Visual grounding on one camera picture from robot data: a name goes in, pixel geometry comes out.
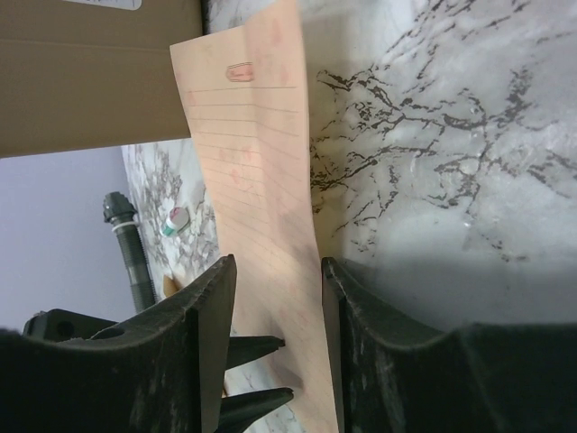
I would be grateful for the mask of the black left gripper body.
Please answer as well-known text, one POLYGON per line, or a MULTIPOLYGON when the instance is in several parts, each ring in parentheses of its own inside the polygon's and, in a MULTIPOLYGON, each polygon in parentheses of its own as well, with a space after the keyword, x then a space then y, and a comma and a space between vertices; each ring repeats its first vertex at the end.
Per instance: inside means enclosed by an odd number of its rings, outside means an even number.
POLYGON ((29 319, 23 335, 51 342, 63 342, 73 338, 89 339, 115 322, 95 318, 64 309, 41 311, 29 319))

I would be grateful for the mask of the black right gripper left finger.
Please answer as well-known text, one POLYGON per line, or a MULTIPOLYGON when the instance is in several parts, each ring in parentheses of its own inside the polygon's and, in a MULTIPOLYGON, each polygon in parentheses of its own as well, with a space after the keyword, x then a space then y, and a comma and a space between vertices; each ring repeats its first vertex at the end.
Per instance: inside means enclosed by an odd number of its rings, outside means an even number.
POLYGON ((236 264, 220 258, 177 294, 89 339, 1 334, 4 432, 213 432, 236 264))

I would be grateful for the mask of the brown kraft envelope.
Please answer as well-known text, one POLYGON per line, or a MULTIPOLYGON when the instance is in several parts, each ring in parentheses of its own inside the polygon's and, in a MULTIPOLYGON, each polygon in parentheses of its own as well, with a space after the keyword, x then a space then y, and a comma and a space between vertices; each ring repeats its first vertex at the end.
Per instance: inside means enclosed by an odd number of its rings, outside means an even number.
POLYGON ((183 289, 183 285, 168 275, 163 276, 162 291, 166 298, 173 296, 183 289))

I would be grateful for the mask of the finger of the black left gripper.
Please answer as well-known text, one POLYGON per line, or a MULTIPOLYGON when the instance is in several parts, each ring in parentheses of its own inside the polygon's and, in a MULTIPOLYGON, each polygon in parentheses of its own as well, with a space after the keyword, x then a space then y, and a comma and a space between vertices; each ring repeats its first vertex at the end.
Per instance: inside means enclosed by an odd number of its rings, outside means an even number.
POLYGON ((275 336, 231 336, 225 369, 248 364, 284 346, 285 340, 275 336))
POLYGON ((225 397, 221 399, 218 433, 242 433, 293 398, 294 392, 288 387, 225 397))

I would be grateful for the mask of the peach lined letter paper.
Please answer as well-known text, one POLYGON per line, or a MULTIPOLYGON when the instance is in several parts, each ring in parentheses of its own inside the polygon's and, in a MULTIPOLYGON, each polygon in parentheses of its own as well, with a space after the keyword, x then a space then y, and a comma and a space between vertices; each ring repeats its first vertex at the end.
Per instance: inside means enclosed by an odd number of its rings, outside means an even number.
POLYGON ((306 431, 334 432, 298 5, 274 2, 170 56, 218 246, 236 260, 234 330, 285 341, 270 372, 295 389, 290 408, 306 431))

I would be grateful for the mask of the green white glue stick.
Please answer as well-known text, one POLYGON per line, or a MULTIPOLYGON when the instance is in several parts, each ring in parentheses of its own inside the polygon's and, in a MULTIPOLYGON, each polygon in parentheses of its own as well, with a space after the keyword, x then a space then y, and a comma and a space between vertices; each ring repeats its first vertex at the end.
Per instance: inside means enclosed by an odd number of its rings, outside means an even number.
POLYGON ((165 237, 179 234, 189 222, 189 213, 185 207, 174 207, 167 214, 160 233, 165 237))

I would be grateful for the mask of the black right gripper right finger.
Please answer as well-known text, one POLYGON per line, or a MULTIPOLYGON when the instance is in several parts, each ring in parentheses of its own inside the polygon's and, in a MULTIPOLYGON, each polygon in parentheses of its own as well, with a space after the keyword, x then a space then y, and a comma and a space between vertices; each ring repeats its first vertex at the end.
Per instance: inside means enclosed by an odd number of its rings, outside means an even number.
POLYGON ((321 262, 342 432, 573 432, 576 327, 473 324, 444 333, 321 262))

